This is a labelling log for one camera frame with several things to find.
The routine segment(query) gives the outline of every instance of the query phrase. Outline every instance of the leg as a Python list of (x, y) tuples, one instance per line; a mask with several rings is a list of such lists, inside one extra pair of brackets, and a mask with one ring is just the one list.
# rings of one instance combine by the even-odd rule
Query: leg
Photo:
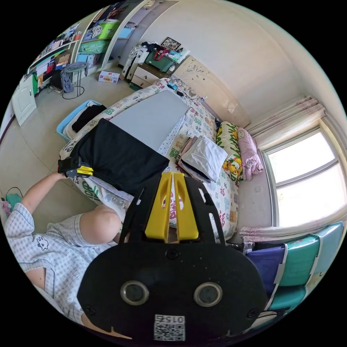
[(107, 243), (117, 237), (121, 221), (118, 214), (111, 208), (101, 205), (95, 210), (84, 213), (80, 218), (80, 231), (84, 240), (92, 245)]

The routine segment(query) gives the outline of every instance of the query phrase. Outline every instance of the tiled floor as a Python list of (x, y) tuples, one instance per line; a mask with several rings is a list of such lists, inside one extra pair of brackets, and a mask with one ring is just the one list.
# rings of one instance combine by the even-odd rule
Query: tiled floor
[[(45, 89), (36, 99), (37, 109), (20, 127), (14, 120), (0, 145), (0, 192), (11, 187), (23, 194), (49, 172), (56, 171), (59, 151), (66, 144), (57, 134), (57, 125), (86, 100), (96, 100), (106, 107), (130, 95), (133, 90), (119, 80), (116, 85), (98, 82), (98, 74), (82, 79), (85, 92), (73, 100)], [(72, 215), (88, 212), (95, 204), (70, 180), (58, 182), (44, 198), (33, 217), (36, 232), (45, 232), (49, 222), (59, 222)]]

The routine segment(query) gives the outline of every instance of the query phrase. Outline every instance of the picture frame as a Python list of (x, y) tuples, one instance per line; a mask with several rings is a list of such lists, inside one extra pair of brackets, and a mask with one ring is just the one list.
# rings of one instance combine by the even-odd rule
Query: picture frame
[(167, 37), (163, 43), (161, 44), (161, 46), (171, 50), (171, 51), (175, 51), (177, 50), (181, 44), (175, 40), (173, 40), (171, 37)]

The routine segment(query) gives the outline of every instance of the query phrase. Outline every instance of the plaid pajamas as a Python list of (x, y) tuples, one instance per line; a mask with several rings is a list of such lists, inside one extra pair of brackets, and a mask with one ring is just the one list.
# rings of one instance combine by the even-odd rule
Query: plaid pajamas
[(5, 224), (8, 243), (24, 272), (46, 268), (45, 292), (71, 320), (82, 324), (83, 311), (77, 300), (82, 277), (100, 253), (115, 242), (90, 245), (80, 231), (81, 215), (61, 223), (50, 223), (45, 234), (34, 234), (34, 220), (25, 206), (18, 203)]

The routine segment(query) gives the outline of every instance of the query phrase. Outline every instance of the qr code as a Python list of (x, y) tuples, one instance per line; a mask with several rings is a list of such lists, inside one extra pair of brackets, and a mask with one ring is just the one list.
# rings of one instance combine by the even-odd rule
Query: qr code
[(155, 315), (154, 340), (185, 341), (184, 316)]

